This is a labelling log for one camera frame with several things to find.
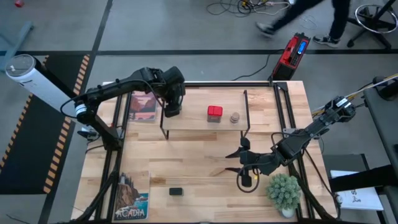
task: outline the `red power supply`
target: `red power supply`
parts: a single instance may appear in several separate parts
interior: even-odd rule
[[[310,40],[311,39],[306,37],[304,33],[296,33],[287,44],[284,53],[280,56],[280,59],[269,79],[290,80],[300,63]]]

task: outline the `potted plant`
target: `potted plant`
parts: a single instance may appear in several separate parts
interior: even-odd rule
[[[266,188],[268,198],[285,218],[294,216],[294,210],[300,203],[300,186],[295,177],[277,174],[271,178]]]

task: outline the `white pot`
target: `white pot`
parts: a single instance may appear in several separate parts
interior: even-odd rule
[[[283,217],[285,218],[292,218],[294,216],[294,209],[290,208],[290,209],[282,209],[281,214]]]

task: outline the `wooden table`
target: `wooden table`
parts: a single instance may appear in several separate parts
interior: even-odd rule
[[[289,95],[298,128],[312,122],[307,96],[302,82],[288,82]],[[246,136],[254,152],[271,152],[270,135],[280,132],[280,123],[273,88],[270,87],[198,87],[187,88],[187,94],[196,91],[208,93],[241,93],[248,91],[251,128]],[[285,120],[287,110],[282,97]],[[98,115],[111,124],[116,99],[101,104]],[[120,121],[124,107],[121,108]],[[160,110],[155,122],[130,122],[121,164],[121,172],[149,170],[149,217],[140,222],[293,222],[282,218],[266,197],[265,187],[270,177],[261,175],[259,188],[245,194],[236,186],[236,173],[225,167],[241,167],[239,159],[224,157],[237,150],[239,131],[172,131],[167,141],[159,128]],[[94,142],[89,147],[100,145]],[[322,176],[327,180],[325,165],[318,145],[312,140],[307,147]],[[90,151],[85,158],[72,218],[82,214],[100,188],[105,150]],[[319,176],[307,156],[303,157],[311,192],[333,216],[336,210],[332,197],[322,186]],[[280,166],[274,173],[286,173]],[[183,197],[169,196],[170,187],[182,187]],[[104,212],[107,200],[105,197]],[[304,199],[303,217],[308,217]]]

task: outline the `black block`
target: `black block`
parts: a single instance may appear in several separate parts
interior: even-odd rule
[[[182,196],[183,191],[181,187],[171,187],[169,188],[169,194],[171,196]]]

